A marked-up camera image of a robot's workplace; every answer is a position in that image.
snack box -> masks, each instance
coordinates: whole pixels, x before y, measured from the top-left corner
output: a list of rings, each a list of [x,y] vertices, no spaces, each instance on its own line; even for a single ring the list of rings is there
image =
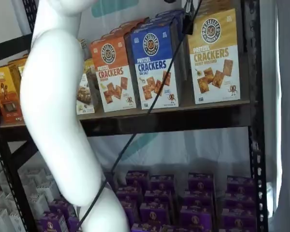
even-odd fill
[[[196,205],[199,207],[202,206],[213,207],[213,193],[209,191],[185,190],[183,204]]]
[[[191,226],[205,231],[213,229],[212,210],[210,207],[183,205],[179,218],[182,226]]]
[[[169,208],[167,203],[149,202],[140,206],[142,222],[170,224]]]
[[[243,209],[256,208],[256,202],[253,196],[247,196],[240,193],[230,193],[230,192],[225,193],[224,205],[226,207],[236,207]]]
[[[130,33],[118,33],[90,45],[105,112],[137,107],[139,96]]]
[[[119,187],[116,195],[122,201],[136,201],[138,206],[143,201],[142,190],[138,186]]]
[[[128,171],[126,175],[127,185],[137,185],[142,188],[142,192],[150,189],[149,171]]]
[[[188,36],[196,104],[240,99],[235,9],[197,17]]]
[[[229,175],[227,177],[227,192],[255,196],[255,182],[252,178]]]
[[[220,225],[223,228],[256,228],[255,210],[223,208]]]
[[[142,109],[149,109],[159,93],[154,108],[178,107],[181,97],[180,56],[166,76],[178,43],[177,20],[170,20],[136,29],[131,43]]]
[[[44,231],[68,232],[68,227],[61,213],[45,212],[40,219]]]
[[[140,216],[137,210],[136,201],[120,201],[120,203],[125,210],[130,224],[130,228],[134,223],[140,222]]]
[[[0,110],[6,123],[23,121],[19,90],[20,74],[16,65],[0,67]]]
[[[134,223],[131,232],[160,232],[161,225],[160,224],[152,224],[152,223]]]

orange cracker box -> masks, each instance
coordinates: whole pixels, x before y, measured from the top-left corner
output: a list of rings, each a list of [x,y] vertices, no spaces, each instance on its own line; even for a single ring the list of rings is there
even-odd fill
[[[12,63],[0,67],[0,110],[6,123],[23,120],[19,102],[20,74]]]
[[[137,107],[136,73],[131,60],[130,34],[108,36],[91,43],[93,63],[105,112]]]

black cable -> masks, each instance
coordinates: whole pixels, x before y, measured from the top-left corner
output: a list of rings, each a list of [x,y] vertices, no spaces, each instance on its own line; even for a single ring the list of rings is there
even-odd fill
[[[172,67],[172,65],[173,65],[173,63],[174,63],[174,59],[175,59],[175,57],[176,57],[176,55],[177,55],[177,53],[178,53],[178,50],[179,50],[179,48],[180,48],[180,45],[182,44],[184,38],[186,37],[186,33],[188,32],[189,28],[190,28],[191,25],[194,23],[194,20],[195,20],[195,18],[196,18],[196,16],[197,16],[197,13],[198,13],[198,11],[199,11],[199,8],[200,8],[201,3],[202,3],[202,0],[199,1],[198,8],[197,8],[197,10],[195,11],[194,16],[193,16],[192,20],[190,21],[189,25],[186,27],[186,30],[185,30],[185,33],[184,33],[185,35],[180,39],[180,41],[179,41],[179,43],[178,43],[178,45],[177,45],[177,47],[176,47],[176,49],[175,49],[175,52],[174,52],[174,54],[173,54],[173,57],[172,57],[171,63],[170,63],[169,68],[168,68],[168,70],[167,70],[167,72],[166,72],[166,74],[165,74],[165,76],[164,76],[164,78],[163,78],[163,81],[162,81],[162,84],[161,84],[161,86],[160,86],[160,89],[159,89],[159,91],[158,91],[158,93],[157,93],[157,95],[156,95],[156,97],[155,97],[155,99],[154,99],[152,105],[150,106],[149,110],[147,111],[146,115],[150,114],[150,112],[153,110],[153,108],[154,108],[154,106],[155,106],[155,104],[156,104],[156,102],[157,102],[157,100],[158,100],[158,97],[160,96],[160,93],[162,92],[162,89],[163,89],[164,83],[165,83],[165,81],[166,81],[166,77],[167,77],[167,76],[169,75],[169,73],[170,73],[171,67]],[[131,138],[128,140],[128,142],[126,143],[126,145],[124,146],[124,148],[123,148],[123,149],[121,150],[121,152],[119,153],[118,158],[116,159],[115,163],[113,164],[113,166],[112,166],[112,168],[111,168],[111,172],[112,172],[112,173],[114,172],[114,170],[115,170],[117,164],[119,163],[119,161],[120,161],[120,159],[122,158],[123,154],[124,154],[125,151],[127,150],[128,146],[131,144],[131,142],[132,142],[133,139],[135,138],[136,134],[137,134],[137,133],[135,133],[135,134],[133,134],[133,135],[131,136]],[[80,222],[78,223],[75,232],[77,232],[77,230],[81,227],[81,225],[82,225],[83,222],[85,221],[86,217],[89,215],[91,209],[93,208],[93,206],[94,206],[95,203],[97,202],[99,196],[101,195],[101,193],[102,193],[102,191],[103,191],[103,189],[104,189],[106,183],[107,183],[107,180],[105,179],[105,180],[102,182],[102,185],[101,185],[101,187],[100,187],[100,189],[99,189],[99,191],[98,191],[98,193],[97,193],[95,199],[93,200],[92,204],[90,205],[89,209],[87,210],[87,212],[84,214],[83,218],[82,218],[82,219],[80,220]]]

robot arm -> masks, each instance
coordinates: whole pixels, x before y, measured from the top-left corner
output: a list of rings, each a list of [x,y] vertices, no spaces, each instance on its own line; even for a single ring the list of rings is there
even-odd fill
[[[62,195],[81,206],[82,217],[105,178],[76,117],[83,73],[77,40],[81,12],[96,0],[40,0],[32,49],[21,81],[26,126]],[[126,215],[105,188],[82,225],[84,232],[128,232]]]

product packaging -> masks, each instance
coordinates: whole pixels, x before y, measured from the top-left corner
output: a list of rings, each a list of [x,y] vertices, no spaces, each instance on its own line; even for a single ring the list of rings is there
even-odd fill
[[[167,203],[142,203],[140,207],[142,222],[170,224],[170,215]]]
[[[114,33],[94,41],[90,50],[104,111],[136,108],[139,97],[132,62],[130,32]]]
[[[195,103],[240,99],[235,9],[197,17],[188,36]]]
[[[23,121],[19,102],[20,74],[14,64],[0,67],[0,110],[6,123]]]
[[[0,209],[0,232],[15,232],[6,209]]]
[[[126,175],[127,185],[138,185],[143,194],[150,189],[149,171],[128,171]]]
[[[45,212],[40,219],[44,231],[68,232],[68,227],[61,213]]]
[[[60,193],[55,181],[46,181],[37,187],[38,193],[44,194],[48,203],[60,197]]]
[[[134,223],[140,222],[140,216],[137,210],[136,201],[120,201],[120,203],[125,210],[130,228]]]
[[[166,76],[178,43],[177,20],[136,29],[131,43],[142,109],[152,105],[163,79],[166,78],[154,108],[177,107],[181,97],[180,57]]]

